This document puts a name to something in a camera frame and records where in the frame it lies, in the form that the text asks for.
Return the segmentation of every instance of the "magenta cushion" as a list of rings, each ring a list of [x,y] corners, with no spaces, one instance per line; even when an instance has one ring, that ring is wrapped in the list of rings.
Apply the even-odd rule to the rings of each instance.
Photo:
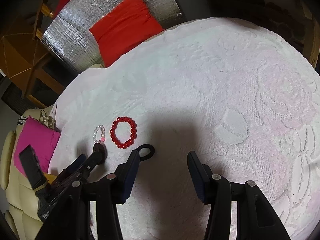
[[[31,145],[38,157],[42,172],[48,173],[49,163],[54,149],[60,138],[60,133],[49,129],[30,116],[20,133],[16,150],[13,155],[13,164],[23,175],[23,167],[19,159],[19,153],[28,145]]]

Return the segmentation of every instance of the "silver screw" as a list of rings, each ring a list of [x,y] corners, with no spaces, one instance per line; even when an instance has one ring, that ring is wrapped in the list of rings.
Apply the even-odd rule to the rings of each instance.
[[[107,179],[112,180],[112,179],[115,179],[115,178],[116,178],[116,175],[115,175],[114,173],[109,173],[109,174],[107,175]]]
[[[256,183],[253,180],[248,180],[247,183],[250,187],[254,187],[256,185]]]
[[[213,174],[213,175],[212,175],[212,178],[213,178],[214,180],[219,180],[219,179],[221,179],[221,176],[220,176],[219,174]]]
[[[80,181],[79,180],[75,180],[72,184],[71,184],[71,186],[72,187],[79,187],[80,186]]]

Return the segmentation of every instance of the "white blanket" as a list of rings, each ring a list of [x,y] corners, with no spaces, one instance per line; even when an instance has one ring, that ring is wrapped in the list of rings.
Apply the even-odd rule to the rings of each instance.
[[[66,88],[52,113],[62,133],[49,170],[61,172],[90,154],[102,124],[108,158],[92,181],[137,146],[156,149],[118,205],[125,240],[203,238],[210,205],[196,197],[190,150],[230,181],[256,181],[292,240],[304,240],[320,219],[319,87],[307,60],[273,32],[225,18],[180,25],[107,69],[86,70]],[[138,137],[126,150],[108,136],[119,116],[137,123]],[[129,126],[116,133],[127,140]]]

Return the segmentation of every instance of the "cream leather sofa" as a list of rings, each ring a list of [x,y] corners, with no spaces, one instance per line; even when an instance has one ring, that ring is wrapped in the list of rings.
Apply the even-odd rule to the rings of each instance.
[[[52,106],[45,108],[47,114]],[[23,116],[38,119],[40,110],[27,110]],[[13,165],[14,153],[23,125],[17,125],[15,131],[10,131],[6,137],[0,160],[0,185],[5,190],[9,202],[9,210],[5,211],[12,231],[20,240],[34,240],[42,222],[38,218],[38,198],[31,189],[28,179]]]

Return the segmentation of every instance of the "white fuzzy tablecloth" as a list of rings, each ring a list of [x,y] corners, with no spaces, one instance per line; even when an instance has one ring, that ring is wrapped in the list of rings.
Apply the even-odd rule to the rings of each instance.
[[[319,88],[307,60],[273,32],[225,18],[180,25],[66,88],[52,113],[62,133],[49,170],[90,154],[97,125],[108,134],[130,116],[135,144],[118,149],[107,137],[106,163],[91,176],[113,172],[143,143],[156,148],[118,205],[125,240],[203,238],[210,206],[196,197],[190,150],[230,181],[255,180],[292,240],[304,240],[320,219]],[[116,132],[129,138],[125,124]]]

